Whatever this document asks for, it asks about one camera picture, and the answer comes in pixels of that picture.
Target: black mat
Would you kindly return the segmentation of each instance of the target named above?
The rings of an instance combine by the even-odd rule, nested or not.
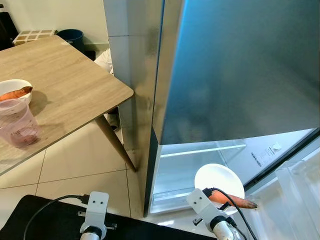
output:
[[[26,195],[0,230],[0,240],[22,240],[30,217],[49,199]],[[45,208],[33,220],[27,240],[79,240],[79,230],[85,218],[77,216],[85,208],[63,202],[55,202]],[[107,213],[105,221],[116,223],[116,230],[108,230],[107,240],[212,240],[211,237],[159,226],[124,216]]]

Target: wall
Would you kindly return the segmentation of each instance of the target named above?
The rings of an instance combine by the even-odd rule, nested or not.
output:
[[[2,0],[18,29],[79,29],[85,44],[108,42],[103,0]]]

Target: table leg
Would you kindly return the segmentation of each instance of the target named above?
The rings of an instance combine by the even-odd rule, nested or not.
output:
[[[129,167],[136,172],[136,168],[131,161],[130,157],[128,156],[124,146],[122,145],[121,141],[109,125],[106,118],[101,115],[98,118],[95,119],[96,123],[98,124],[99,128],[102,130],[104,135],[109,139],[112,146],[115,148],[115,150],[118,152],[118,154],[123,158],[126,164],[129,165]]]

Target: wooden table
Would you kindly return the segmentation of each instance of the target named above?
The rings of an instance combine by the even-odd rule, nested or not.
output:
[[[133,90],[63,39],[51,36],[0,51],[0,82],[9,79],[32,84],[29,107],[41,135],[39,141],[23,148],[0,139],[0,175],[93,120],[136,170],[103,116],[130,98]]]

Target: black cable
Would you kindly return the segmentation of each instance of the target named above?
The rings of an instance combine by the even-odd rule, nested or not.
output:
[[[237,226],[235,226],[234,228],[242,235],[242,237],[244,238],[244,240],[247,240],[246,235],[245,235]]]
[[[243,219],[246,227],[248,228],[250,234],[252,235],[253,239],[254,239],[254,240],[258,240],[257,237],[255,236],[254,232],[252,231],[249,223],[247,222],[247,219],[245,218],[244,214],[242,213],[242,211],[240,210],[240,208],[238,207],[238,205],[235,203],[235,201],[234,201],[227,193],[225,193],[224,191],[222,191],[221,189],[216,188],[216,187],[209,188],[209,189],[206,188],[206,189],[203,190],[203,191],[204,191],[204,194],[205,194],[207,197],[209,197],[209,196],[207,195],[208,190],[209,190],[211,193],[212,193],[214,190],[217,190],[217,191],[219,191],[220,193],[222,193],[223,195],[225,195],[225,196],[230,200],[230,202],[233,204],[233,206],[235,206],[235,208],[238,210],[239,214],[241,215],[241,217],[242,217],[242,219]]]
[[[58,197],[54,200],[51,200],[50,202],[48,202],[46,205],[44,205],[43,207],[41,207],[38,211],[36,211],[33,216],[30,218],[30,220],[28,221],[28,223],[26,224],[25,226],[25,229],[24,229],[24,233],[23,233],[23,240],[26,240],[26,236],[27,236],[27,231],[28,231],[28,228],[31,224],[31,222],[33,221],[33,219],[43,210],[45,209],[46,207],[48,207],[49,205],[59,201],[59,200],[62,200],[62,199],[68,199],[68,198],[74,198],[74,199],[80,199],[82,200],[84,196],[82,195],[65,195],[65,196],[61,196],[61,197]]]

